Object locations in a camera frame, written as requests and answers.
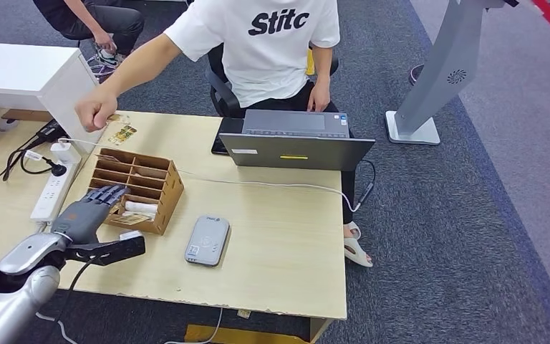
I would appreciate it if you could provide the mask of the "person's right hand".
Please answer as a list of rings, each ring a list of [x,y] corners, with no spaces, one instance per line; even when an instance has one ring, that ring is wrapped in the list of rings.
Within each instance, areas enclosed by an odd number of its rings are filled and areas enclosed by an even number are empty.
[[[79,100],[74,110],[86,132],[101,130],[117,110],[117,93],[97,87]]]

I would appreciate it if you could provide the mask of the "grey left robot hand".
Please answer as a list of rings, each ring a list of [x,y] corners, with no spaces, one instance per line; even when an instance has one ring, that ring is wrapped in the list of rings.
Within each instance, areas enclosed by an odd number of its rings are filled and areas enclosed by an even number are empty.
[[[98,243],[98,228],[111,208],[128,192],[129,188],[122,184],[88,191],[52,222],[51,232],[66,236],[72,244]]]

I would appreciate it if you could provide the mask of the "person's hand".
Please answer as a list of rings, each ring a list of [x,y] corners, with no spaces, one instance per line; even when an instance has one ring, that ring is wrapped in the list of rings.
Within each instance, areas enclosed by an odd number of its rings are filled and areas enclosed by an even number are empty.
[[[95,30],[92,34],[95,43],[99,48],[106,50],[110,54],[114,54],[116,52],[117,46],[112,37],[106,31],[102,29]]]

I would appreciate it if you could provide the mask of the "person's left hand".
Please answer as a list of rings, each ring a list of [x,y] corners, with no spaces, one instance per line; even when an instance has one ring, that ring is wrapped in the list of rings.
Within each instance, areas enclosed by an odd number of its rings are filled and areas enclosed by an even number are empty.
[[[318,76],[309,94],[307,111],[324,112],[330,104],[330,76]]]

